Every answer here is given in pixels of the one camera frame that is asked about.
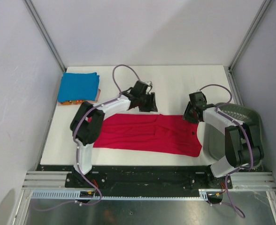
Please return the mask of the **red t shirt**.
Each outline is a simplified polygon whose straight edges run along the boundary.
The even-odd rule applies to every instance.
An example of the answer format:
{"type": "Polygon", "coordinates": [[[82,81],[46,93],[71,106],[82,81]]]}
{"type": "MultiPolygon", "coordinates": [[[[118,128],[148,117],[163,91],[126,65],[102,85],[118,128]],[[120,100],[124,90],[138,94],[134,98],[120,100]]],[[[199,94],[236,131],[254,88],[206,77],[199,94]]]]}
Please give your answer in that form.
{"type": "Polygon", "coordinates": [[[198,126],[181,115],[115,114],[103,123],[95,148],[142,150],[198,157],[198,126]]]}

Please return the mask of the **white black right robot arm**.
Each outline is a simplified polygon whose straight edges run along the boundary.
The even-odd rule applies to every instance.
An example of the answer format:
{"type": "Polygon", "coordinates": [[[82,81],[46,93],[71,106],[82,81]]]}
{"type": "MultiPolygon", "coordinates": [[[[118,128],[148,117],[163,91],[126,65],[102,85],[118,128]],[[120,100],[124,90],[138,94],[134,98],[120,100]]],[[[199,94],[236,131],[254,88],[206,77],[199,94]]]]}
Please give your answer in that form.
{"type": "Polygon", "coordinates": [[[193,124],[209,124],[224,136],[224,156],[204,176],[209,188],[217,187],[221,177],[240,169],[252,169],[263,160],[261,119],[255,111],[232,103],[209,104],[201,91],[189,98],[183,119],[193,124]]]}

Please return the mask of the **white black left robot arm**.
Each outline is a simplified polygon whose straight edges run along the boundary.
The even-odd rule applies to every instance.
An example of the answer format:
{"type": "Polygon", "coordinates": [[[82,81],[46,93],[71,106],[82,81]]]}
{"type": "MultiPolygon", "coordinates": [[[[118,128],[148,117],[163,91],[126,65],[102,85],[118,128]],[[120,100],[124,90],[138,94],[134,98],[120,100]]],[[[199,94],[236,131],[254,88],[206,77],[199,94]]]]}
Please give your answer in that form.
{"type": "Polygon", "coordinates": [[[75,182],[81,187],[90,185],[92,169],[92,149],[100,136],[104,120],[120,113],[138,108],[140,112],[158,112],[155,93],[151,82],[136,81],[133,87],[118,96],[101,103],[83,102],[70,124],[73,141],[77,145],[75,182]]]}

